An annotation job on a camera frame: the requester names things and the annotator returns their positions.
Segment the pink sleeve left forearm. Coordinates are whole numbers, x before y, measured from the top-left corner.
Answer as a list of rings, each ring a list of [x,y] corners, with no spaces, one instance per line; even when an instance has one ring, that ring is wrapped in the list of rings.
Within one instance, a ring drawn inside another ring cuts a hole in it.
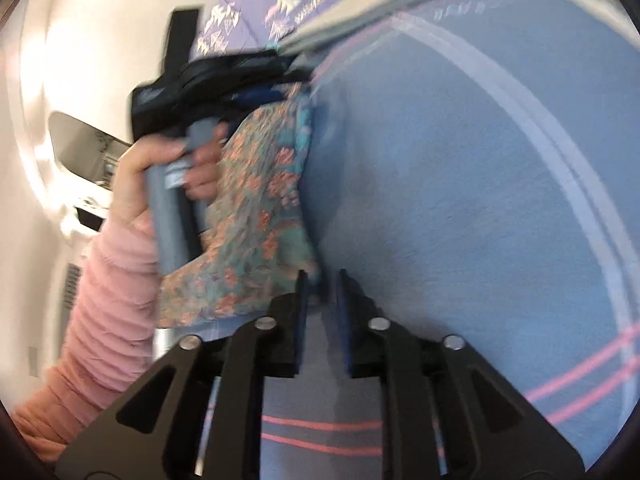
[[[55,464],[149,368],[159,291],[154,238],[106,220],[91,242],[61,357],[11,414],[43,463]]]

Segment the left hand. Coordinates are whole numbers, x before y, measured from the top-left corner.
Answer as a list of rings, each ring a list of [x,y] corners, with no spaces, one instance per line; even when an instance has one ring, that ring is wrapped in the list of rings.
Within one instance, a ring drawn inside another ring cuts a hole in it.
[[[196,202],[214,200],[221,179],[222,144],[227,138],[224,122],[209,129],[196,148],[186,138],[161,133],[142,136],[119,161],[108,220],[149,233],[152,213],[164,210],[164,201],[172,202],[175,193]]]

